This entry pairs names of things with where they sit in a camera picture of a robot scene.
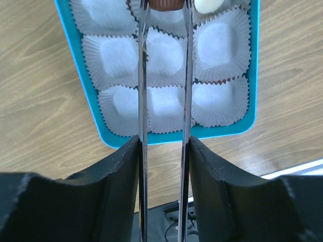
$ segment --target brown chocolate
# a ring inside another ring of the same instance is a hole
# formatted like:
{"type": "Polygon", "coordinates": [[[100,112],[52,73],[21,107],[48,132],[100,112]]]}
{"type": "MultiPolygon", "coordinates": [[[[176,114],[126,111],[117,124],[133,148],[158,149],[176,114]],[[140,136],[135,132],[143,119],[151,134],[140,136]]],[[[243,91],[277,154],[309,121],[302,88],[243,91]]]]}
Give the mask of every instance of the brown chocolate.
{"type": "Polygon", "coordinates": [[[158,11],[174,11],[183,8],[184,0],[149,0],[149,6],[158,11]]]}

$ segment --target table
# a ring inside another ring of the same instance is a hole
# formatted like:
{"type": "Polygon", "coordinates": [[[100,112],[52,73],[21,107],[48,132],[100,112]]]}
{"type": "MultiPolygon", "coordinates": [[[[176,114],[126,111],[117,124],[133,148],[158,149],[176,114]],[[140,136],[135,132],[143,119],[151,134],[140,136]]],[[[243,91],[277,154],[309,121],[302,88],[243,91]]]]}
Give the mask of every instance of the table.
{"type": "MultiPolygon", "coordinates": [[[[257,175],[323,157],[322,12],[322,0],[262,0],[257,121],[203,140],[212,151],[257,175]]],[[[149,206],[177,200],[181,143],[148,151],[149,206]]],[[[0,1],[0,172],[66,178],[112,152],[53,1],[0,1]]]]}

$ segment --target chocolate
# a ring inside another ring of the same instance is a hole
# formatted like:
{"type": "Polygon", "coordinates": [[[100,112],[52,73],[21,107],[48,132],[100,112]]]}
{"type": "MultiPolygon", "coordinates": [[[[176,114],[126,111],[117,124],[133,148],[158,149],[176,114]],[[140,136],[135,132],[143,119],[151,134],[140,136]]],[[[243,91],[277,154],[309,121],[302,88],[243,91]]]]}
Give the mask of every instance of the chocolate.
{"type": "Polygon", "coordinates": [[[184,0],[149,0],[149,6],[157,11],[175,11],[182,9],[184,0]]]}
{"type": "Polygon", "coordinates": [[[195,9],[200,14],[210,14],[223,4],[224,0],[195,0],[195,9]]]}

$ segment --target metal rod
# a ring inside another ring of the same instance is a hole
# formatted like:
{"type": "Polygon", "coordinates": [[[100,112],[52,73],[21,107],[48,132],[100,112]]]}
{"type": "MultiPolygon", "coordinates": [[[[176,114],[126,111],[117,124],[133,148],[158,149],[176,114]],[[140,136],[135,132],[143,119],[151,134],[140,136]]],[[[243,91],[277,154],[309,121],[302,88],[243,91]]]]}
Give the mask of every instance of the metal rod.
{"type": "Polygon", "coordinates": [[[148,157],[147,157],[147,81],[146,81],[146,40],[148,36],[150,8],[148,0],[141,0],[139,16],[139,64],[138,64],[138,105],[139,105],[139,226],[140,241],[148,242],[148,157]]]}
{"type": "Polygon", "coordinates": [[[185,242],[187,237],[187,209],[188,209],[188,185],[189,185],[189,139],[191,131],[191,106],[193,84],[193,20],[192,2],[184,3],[185,27],[187,32],[186,51],[186,78],[185,78],[185,102],[184,102],[184,129],[181,161],[181,192],[180,210],[178,222],[178,242],[185,242]]]}

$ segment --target empty paper cup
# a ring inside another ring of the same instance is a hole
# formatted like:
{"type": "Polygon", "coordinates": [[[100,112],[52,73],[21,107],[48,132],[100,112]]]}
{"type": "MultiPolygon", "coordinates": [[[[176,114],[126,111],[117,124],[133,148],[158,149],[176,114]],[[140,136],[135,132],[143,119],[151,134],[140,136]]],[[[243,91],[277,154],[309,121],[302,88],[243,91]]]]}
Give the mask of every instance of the empty paper cup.
{"type": "Polygon", "coordinates": [[[225,84],[194,83],[192,117],[203,127],[232,125],[247,113],[248,93],[245,77],[225,84]]]}
{"type": "Polygon", "coordinates": [[[82,47],[97,90],[113,85],[138,85],[138,42],[133,37],[84,35],[82,47]]]}
{"type": "Polygon", "coordinates": [[[113,86],[98,94],[98,102],[106,126],[119,136],[138,134],[138,90],[113,86]]]}
{"type": "Polygon", "coordinates": [[[148,126],[164,134],[183,129],[184,88],[170,86],[147,88],[148,126]]]}
{"type": "Polygon", "coordinates": [[[147,85],[185,86],[187,38],[173,38],[150,28],[147,37],[147,85]]]}
{"type": "Polygon", "coordinates": [[[194,77],[201,82],[242,76],[250,62],[250,20],[232,9],[194,31],[194,77]]]}
{"type": "Polygon", "coordinates": [[[222,14],[224,11],[228,11],[231,8],[242,8],[245,10],[249,10],[250,8],[250,0],[224,0],[223,3],[219,8],[217,8],[212,13],[207,14],[201,14],[195,7],[195,2],[193,6],[193,24],[194,25],[200,25],[201,23],[205,23],[211,18],[213,18],[215,15],[222,14]]]}
{"type": "Polygon", "coordinates": [[[77,28],[83,34],[131,35],[138,24],[124,0],[71,0],[77,28]]]}

